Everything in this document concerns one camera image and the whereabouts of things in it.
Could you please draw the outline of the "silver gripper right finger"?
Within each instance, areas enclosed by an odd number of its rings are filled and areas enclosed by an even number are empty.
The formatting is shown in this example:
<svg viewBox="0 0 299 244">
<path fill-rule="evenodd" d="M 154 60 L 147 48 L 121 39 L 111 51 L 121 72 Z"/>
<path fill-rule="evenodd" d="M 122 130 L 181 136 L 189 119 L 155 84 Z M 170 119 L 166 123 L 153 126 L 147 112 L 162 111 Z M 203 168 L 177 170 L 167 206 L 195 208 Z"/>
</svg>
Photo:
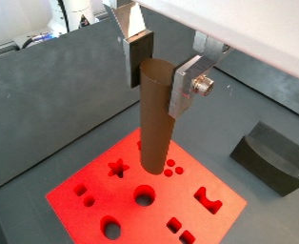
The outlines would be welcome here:
<svg viewBox="0 0 299 244">
<path fill-rule="evenodd" d="M 167 114 L 177 119 L 190 107 L 193 96 L 207 96 L 213 80 L 206 76 L 209 70 L 230 51 L 230 46 L 206 34 L 195 31 L 193 49 L 198 53 L 175 67 Z"/>
</svg>

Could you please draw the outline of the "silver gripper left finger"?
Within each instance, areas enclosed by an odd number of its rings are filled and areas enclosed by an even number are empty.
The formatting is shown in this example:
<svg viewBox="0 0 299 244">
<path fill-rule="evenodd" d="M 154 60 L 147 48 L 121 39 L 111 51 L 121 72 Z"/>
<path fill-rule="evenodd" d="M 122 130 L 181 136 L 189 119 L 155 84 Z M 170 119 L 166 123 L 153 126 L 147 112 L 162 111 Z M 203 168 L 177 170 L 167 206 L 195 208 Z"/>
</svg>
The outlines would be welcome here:
<svg viewBox="0 0 299 244">
<path fill-rule="evenodd" d="M 141 7 L 133 1 L 105 1 L 103 7 L 114 20 L 125 59 L 125 81 L 130 88 L 139 85 L 139 65 L 151 58 L 153 32 L 146 29 Z"/>
</svg>

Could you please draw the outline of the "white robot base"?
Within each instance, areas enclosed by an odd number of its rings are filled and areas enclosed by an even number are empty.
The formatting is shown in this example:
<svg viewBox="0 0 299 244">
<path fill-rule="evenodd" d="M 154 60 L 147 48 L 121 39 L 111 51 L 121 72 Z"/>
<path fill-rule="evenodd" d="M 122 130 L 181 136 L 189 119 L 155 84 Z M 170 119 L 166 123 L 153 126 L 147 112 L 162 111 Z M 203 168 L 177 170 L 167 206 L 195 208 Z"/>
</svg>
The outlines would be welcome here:
<svg viewBox="0 0 299 244">
<path fill-rule="evenodd" d="M 49 5 L 51 19 L 47 30 L 30 35 L 20 45 L 22 49 L 94 23 L 91 0 L 49 0 Z"/>
</svg>

